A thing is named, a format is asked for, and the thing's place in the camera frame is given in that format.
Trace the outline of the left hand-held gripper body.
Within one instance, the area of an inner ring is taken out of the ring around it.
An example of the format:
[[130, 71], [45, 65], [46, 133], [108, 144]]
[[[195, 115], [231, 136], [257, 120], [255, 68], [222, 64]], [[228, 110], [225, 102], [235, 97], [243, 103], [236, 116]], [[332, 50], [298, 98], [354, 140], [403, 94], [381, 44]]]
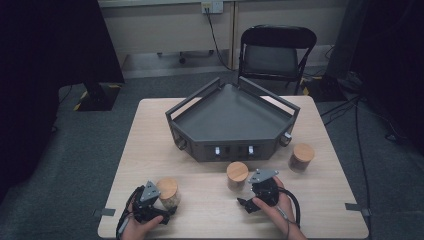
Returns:
[[163, 217], [162, 223], [169, 222], [169, 213], [154, 207], [159, 195], [160, 191], [151, 181], [136, 189], [132, 209], [138, 222], [148, 222], [157, 216]]

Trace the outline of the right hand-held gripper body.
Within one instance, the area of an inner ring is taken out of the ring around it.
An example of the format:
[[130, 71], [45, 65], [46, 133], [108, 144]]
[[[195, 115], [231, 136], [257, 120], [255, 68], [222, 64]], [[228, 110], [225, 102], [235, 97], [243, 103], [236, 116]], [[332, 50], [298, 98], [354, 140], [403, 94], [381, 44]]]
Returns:
[[279, 200], [278, 185], [274, 180], [277, 174], [277, 170], [257, 169], [248, 180], [255, 196], [269, 206], [275, 206]]

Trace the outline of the glass jar with pale beans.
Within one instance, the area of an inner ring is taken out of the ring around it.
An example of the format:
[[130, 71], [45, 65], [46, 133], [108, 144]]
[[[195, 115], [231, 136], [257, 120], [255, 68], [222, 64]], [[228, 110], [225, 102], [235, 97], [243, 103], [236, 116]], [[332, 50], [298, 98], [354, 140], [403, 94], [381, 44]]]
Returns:
[[159, 199], [166, 209], [177, 207], [181, 201], [177, 180], [174, 178], [162, 178], [157, 184], [160, 191]]

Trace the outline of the glass jar with brown contents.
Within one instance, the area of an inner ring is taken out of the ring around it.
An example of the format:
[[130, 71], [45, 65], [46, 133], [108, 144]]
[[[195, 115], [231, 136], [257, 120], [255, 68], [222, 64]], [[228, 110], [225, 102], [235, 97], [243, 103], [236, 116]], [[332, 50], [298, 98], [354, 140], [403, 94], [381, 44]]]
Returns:
[[241, 191], [249, 175], [248, 167], [242, 162], [232, 162], [226, 169], [227, 187], [232, 191]]

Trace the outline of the glass jar with dark contents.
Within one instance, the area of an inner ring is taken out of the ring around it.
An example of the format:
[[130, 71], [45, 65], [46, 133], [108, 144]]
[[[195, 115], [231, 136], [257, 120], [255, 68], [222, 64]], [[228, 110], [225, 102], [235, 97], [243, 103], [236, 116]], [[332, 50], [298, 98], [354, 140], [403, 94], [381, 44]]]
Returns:
[[315, 157], [315, 150], [306, 143], [296, 144], [288, 166], [294, 172], [304, 172]]

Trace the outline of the dark grey corner shelf rack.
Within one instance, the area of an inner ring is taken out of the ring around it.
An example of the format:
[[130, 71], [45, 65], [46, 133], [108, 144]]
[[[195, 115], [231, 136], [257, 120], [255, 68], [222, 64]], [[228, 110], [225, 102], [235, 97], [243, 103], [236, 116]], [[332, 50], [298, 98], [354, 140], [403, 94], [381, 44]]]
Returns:
[[175, 145], [199, 162], [268, 160], [292, 140], [300, 108], [241, 77], [218, 78], [172, 107]]

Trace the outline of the person's right hand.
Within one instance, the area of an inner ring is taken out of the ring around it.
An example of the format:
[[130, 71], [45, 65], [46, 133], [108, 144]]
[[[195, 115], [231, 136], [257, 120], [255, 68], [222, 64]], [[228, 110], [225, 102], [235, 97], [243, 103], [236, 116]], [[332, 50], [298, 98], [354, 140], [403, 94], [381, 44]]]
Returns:
[[253, 203], [271, 219], [285, 238], [288, 239], [289, 235], [296, 228], [292, 204], [290, 198], [285, 193], [279, 192], [278, 197], [278, 203], [275, 206], [269, 206], [257, 197], [253, 198]]

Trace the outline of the person's left hand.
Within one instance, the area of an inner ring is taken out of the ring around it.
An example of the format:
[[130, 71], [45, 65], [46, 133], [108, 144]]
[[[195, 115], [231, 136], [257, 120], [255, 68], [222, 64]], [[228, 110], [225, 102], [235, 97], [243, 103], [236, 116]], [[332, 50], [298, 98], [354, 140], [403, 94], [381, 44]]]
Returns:
[[120, 240], [144, 240], [148, 232], [156, 228], [163, 220], [162, 216], [140, 223], [133, 216], [132, 205], [129, 205], [128, 214], [125, 216], [123, 225], [118, 229]]

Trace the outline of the grey tape strip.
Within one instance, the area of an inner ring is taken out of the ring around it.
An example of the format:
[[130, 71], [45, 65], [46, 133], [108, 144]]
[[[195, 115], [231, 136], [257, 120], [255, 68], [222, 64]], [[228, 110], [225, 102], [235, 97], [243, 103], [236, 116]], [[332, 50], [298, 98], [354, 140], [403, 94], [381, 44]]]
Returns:
[[361, 207], [359, 204], [346, 203], [345, 208], [349, 211], [358, 211], [364, 217], [370, 217], [372, 215], [372, 212], [369, 208]]
[[110, 208], [95, 209], [93, 211], [93, 216], [95, 217], [114, 216], [115, 212], [116, 212], [116, 209], [110, 209]]

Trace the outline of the black stand base yellow tape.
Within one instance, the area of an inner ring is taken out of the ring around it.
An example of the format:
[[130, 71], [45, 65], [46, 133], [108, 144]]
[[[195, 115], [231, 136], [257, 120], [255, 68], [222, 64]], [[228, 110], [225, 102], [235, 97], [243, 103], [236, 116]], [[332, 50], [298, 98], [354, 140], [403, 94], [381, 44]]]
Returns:
[[85, 83], [82, 94], [74, 111], [111, 111], [121, 90], [119, 84]]

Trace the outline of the black folding chair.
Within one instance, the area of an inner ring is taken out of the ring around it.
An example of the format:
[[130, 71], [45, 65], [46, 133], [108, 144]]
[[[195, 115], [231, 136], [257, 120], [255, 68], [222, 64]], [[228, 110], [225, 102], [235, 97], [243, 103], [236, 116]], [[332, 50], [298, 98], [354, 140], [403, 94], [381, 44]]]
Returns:
[[245, 78], [295, 83], [298, 93], [307, 59], [317, 42], [306, 28], [256, 25], [241, 35], [238, 75]]

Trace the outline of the office chair caster base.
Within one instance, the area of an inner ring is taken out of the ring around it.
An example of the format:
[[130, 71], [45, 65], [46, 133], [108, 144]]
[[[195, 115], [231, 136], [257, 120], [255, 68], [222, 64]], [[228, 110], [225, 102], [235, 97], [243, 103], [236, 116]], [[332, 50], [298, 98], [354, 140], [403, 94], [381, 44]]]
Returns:
[[208, 51], [180, 51], [178, 53], [178, 61], [180, 64], [185, 64], [188, 58], [193, 57], [210, 57], [214, 54], [214, 50]]

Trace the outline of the black curtain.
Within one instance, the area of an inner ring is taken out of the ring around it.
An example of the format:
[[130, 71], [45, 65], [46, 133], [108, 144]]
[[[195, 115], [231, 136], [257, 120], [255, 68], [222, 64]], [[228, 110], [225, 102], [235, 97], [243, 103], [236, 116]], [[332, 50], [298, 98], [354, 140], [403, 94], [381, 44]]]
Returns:
[[0, 0], [0, 204], [37, 167], [59, 90], [122, 81], [98, 0]]

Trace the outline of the dark grey curtain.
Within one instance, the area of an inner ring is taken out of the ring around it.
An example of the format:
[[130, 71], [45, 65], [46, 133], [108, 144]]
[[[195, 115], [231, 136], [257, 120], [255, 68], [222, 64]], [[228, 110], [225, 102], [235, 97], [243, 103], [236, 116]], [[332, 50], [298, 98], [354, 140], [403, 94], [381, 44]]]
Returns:
[[424, 155], [424, 0], [347, 0], [326, 74], [350, 70]]

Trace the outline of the white wall socket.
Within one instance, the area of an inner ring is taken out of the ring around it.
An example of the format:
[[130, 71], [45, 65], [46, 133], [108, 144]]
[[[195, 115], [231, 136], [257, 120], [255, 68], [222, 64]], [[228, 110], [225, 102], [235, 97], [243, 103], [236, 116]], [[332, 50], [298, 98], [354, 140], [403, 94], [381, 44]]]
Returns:
[[201, 12], [203, 14], [222, 14], [224, 12], [224, 3], [222, 1], [202, 2]]

